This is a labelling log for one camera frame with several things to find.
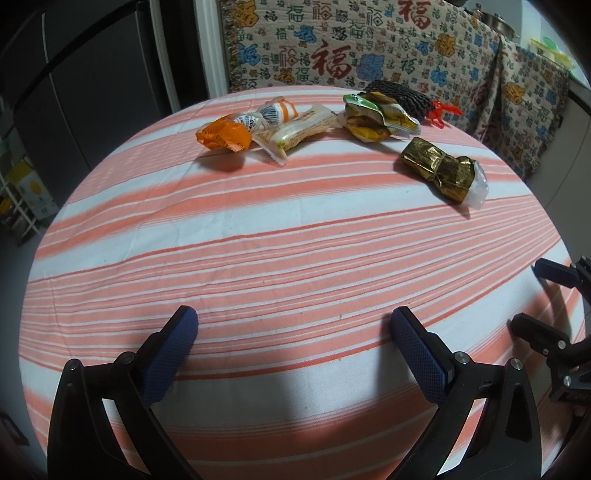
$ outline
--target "snack package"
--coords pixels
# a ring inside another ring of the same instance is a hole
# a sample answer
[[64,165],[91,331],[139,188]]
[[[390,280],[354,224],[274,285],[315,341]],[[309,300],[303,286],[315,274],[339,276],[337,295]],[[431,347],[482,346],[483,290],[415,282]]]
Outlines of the snack package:
[[344,95],[340,122],[362,142],[377,142],[391,135],[409,137],[421,133],[421,124],[393,98],[379,92]]
[[293,103],[283,97],[275,97],[269,100],[257,112],[269,123],[269,125],[281,125],[297,117],[298,113]]
[[285,165],[287,150],[295,147],[306,137],[339,126],[339,121],[333,112],[325,106],[312,105],[310,110],[283,125],[258,132],[252,136],[252,139],[279,165]]
[[252,135],[242,122],[234,120],[235,115],[223,116],[196,132],[195,137],[210,150],[226,147],[233,152],[242,152],[250,147]]
[[241,152],[250,146],[252,134],[268,130],[270,125],[280,125],[295,117],[296,107],[283,97],[275,97],[264,103],[256,112],[233,113],[203,125],[195,133],[195,137],[210,150],[226,147],[233,152]]
[[454,158],[419,137],[412,139],[400,158],[446,197],[477,210],[484,204],[488,182],[476,160]]

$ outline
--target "red plastic clip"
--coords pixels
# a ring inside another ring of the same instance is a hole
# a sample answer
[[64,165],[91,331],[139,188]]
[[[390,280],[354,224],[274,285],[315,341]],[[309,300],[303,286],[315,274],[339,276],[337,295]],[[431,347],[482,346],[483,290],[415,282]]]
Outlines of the red plastic clip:
[[446,105],[441,103],[439,100],[433,100],[434,109],[427,114],[427,118],[433,125],[439,128],[443,128],[443,111],[453,113],[454,115],[463,115],[464,113],[455,105]]

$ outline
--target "orange wrapper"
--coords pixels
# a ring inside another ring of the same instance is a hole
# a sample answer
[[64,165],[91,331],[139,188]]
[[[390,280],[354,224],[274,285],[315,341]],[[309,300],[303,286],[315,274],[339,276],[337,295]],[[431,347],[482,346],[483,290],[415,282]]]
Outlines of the orange wrapper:
[[251,146],[252,136],[246,127],[232,122],[229,115],[223,116],[195,133],[197,141],[210,150],[226,147],[233,152],[242,152]]

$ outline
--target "white plastic wrapper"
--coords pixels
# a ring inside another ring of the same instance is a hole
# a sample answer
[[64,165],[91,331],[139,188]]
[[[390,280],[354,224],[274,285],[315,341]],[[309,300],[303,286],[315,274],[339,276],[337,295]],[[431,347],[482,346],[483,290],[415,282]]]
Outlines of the white plastic wrapper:
[[470,185],[462,205],[480,210],[488,195],[488,181],[484,170],[476,160],[474,161],[474,174],[474,180],[472,180],[472,185]]

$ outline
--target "table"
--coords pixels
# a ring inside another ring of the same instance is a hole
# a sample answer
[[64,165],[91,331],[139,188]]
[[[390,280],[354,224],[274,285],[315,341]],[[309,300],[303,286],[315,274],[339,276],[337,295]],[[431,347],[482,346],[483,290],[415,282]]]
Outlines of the table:
[[549,402],[543,358],[514,345],[506,321],[527,312],[580,339],[583,306],[535,279],[538,257],[569,256],[503,161],[454,127],[424,128],[486,172],[484,207],[465,212],[395,163],[405,141],[362,144],[337,129],[280,168],[259,148],[206,151],[194,139],[203,123],[277,95],[300,112],[339,111],[346,92],[262,89],[195,105],[131,138],[76,189],[37,250],[22,311],[22,382],[44,447],[69,358],[110,362],[188,304],[199,335],[154,411],[204,478],[383,479],[434,412],[385,328],[406,304],[452,351],[524,361],[547,468],[569,412]]

